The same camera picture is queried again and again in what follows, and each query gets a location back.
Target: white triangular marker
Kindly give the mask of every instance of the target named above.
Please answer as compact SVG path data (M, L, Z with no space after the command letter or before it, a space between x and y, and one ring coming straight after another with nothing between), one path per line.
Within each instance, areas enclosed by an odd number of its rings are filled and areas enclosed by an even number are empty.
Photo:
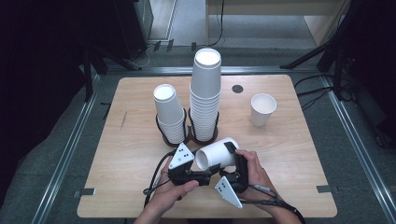
M171 163L169 164L169 169L175 169L184 163L193 161L194 158L194 155L190 152L186 145L184 145L184 143L180 143L173 159L171 160Z
M233 191L233 187L231 187L227 177L223 176L218 184L216 184L215 188L225 201L235 205L238 208L243 208L241 201L239 201L238 197Z

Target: black curtain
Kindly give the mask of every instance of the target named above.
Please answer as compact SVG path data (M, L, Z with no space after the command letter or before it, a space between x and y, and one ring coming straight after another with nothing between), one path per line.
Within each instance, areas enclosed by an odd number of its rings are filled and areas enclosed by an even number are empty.
M47 138L85 79L82 43L64 3L7 0L0 8L2 205L19 160Z

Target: black stand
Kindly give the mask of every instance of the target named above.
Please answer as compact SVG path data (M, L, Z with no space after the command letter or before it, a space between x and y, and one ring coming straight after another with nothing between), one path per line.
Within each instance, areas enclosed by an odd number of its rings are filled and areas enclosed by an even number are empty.
M347 29L349 29L352 26L352 23L355 22L354 20L356 20L356 14L361 8L362 2L363 0L351 1L348 13L344 17L343 21L341 22L334 36L332 36L332 38L329 41L327 41L320 47L308 52L307 54L297 59L296 61L286 65L281 65L279 67L282 69L293 69L296 66L317 56L321 52L324 52L317 64L317 69L319 70L319 72L327 72L329 71L332 64L335 62L334 81L333 81L334 93L339 100L342 100L341 77L343 75L342 70L345 59L344 40L349 36Z

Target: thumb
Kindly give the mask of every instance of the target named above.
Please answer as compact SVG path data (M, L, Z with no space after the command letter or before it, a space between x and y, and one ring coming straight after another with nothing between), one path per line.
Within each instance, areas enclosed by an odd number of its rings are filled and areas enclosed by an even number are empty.
M184 185L177 186L176 188L173 189L174 195L178 197L184 197L186 196L189 192L193 191L196 187L198 187L199 183L196 180L189 181L185 183Z
M199 186L198 181L196 180L192 180L189 181L187 183L184 184L184 190L186 191L186 193L193 191L194 189L196 189Z

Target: wooden table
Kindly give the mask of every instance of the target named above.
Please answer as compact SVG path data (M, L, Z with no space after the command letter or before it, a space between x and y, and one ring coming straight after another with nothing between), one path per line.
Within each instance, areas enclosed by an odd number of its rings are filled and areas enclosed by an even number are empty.
M83 195L80 217L137 217L145 199L143 189L160 159L172 148L157 129L153 90L173 85L182 105L190 107L191 77L127 77L120 81L109 111L92 168L85 185L94 195ZM241 85L241 93L232 91ZM305 217L334 217L337 213L311 134L289 76L223 76L218 140L230 136L241 148L256 150L280 195ZM250 99L265 92L277 100L277 110L261 128L249 121ZM190 141L195 150L200 146ZM214 186L200 187L163 217L269 217L251 204L243 209L222 200Z

